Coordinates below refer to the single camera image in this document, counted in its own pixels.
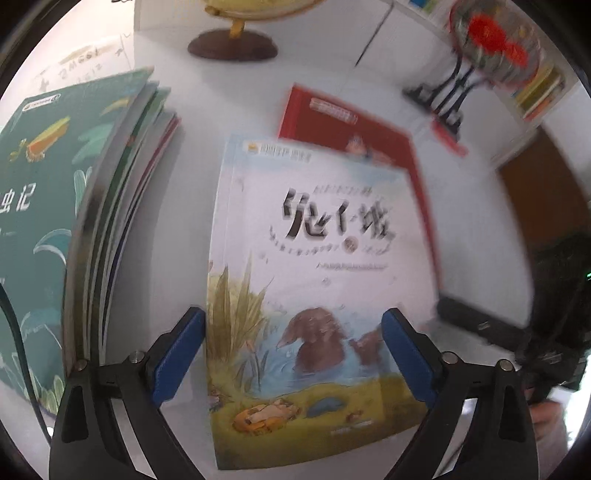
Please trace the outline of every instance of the red fan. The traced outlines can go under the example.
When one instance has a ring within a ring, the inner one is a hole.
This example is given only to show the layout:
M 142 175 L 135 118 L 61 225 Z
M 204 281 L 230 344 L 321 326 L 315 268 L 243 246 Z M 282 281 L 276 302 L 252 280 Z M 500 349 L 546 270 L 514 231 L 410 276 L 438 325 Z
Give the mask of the red fan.
M 422 83 L 404 90 L 404 95 L 436 116 L 437 136 L 447 146 L 455 145 L 453 150 L 463 156 L 466 150 L 457 142 L 463 120 L 460 107 L 467 95 L 480 85 L 517 87 L 528 83 L 540 66 L 541 48 L 529 21 L 500 0 L 459 0 L 450 13 L 450 29 L 457 55 L 452 75 L 435 87 Z M 470 65 L 462 73 L 464 60 Z M 476 70 L 481 78 L 470 83 Z M 456 100 L 447 108 L 453 98 Z

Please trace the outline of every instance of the illustrated cover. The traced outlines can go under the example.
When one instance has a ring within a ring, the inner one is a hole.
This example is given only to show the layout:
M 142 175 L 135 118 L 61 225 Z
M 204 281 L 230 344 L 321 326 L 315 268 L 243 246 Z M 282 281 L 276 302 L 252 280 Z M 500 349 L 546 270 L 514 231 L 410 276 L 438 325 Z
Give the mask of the illustrated cover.
M 207 287 L 210 417 L 220 469 L 341 453 L 426 412 L 381 337 L 436 299 L 408 172 L 326 148 L 232 137 Z
M 295 85 L 279 137 L 346 152 L 348 156 L 366 163 L 406 169 L 423 217 L 436 275 L 439 276 L 428 197 L 410 134 L 338 99 Z
M 86 183 L 144 88 L 138 70 L 23 101 L 0 134 L 0 281 L 19 319 L 41 405 L 64 385 L 61 308 L 66 258 Z M 27 396 L 0 313 L 0 379 Z

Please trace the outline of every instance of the globe stand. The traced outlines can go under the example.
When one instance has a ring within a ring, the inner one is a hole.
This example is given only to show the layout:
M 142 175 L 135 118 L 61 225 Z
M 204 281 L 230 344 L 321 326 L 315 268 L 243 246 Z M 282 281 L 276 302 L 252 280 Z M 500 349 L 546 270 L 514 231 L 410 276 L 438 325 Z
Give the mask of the globe stand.
M 231 28 L 210 30 L 195 38 L 188 47 L 191 55 L 224 61 L 274 59 L 277 47 L 266 35 L 244 30 L 244 20 L 234 20 Z

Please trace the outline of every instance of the brown animal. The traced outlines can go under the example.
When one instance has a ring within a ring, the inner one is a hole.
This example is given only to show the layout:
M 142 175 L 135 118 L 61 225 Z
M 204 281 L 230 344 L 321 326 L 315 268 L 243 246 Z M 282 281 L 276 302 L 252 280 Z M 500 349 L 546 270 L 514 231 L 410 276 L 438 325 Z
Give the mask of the brown animal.
M 378 325 L 375 330 L 364 334 L 359 340 L 349 340 L 349 345 L 359 357 L 361 365 L 368 367 L 379 362 L 379 349 L 383 341 L 382 328 Z
M 295 358 L 295 369 L 299 372 L 320 372 L 345 359 L 345 349 L 341 343 L 345 334 L 337 319 L 325 308 L 302 310 L 293 317 L 277 348 L 289 345 L 298 338 L 304 341 Z

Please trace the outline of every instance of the publisher logo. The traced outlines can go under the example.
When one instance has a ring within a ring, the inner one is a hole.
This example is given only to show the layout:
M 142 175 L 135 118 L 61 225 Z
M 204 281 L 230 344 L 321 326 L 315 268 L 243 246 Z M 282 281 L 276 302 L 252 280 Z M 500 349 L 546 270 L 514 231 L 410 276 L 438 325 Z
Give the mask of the publisher logo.
M 312 153 L 302 148 L 293 148 L 276 143 L 244 142 L 244 150 L 252 155 L 283 158 L 309 163 Z
M 29 110 L 33 110 L 34 108 L 38 108 L 43 105 L 49 105 L 50 103 L 57 102 L 58 98 L 61 97 L 61 93 L 56 93 L 50 97 L 45 97 L 40 100 L 35 100 L 34 102 L 30 102 L 22 107 L 22 111 L 26 112 Z

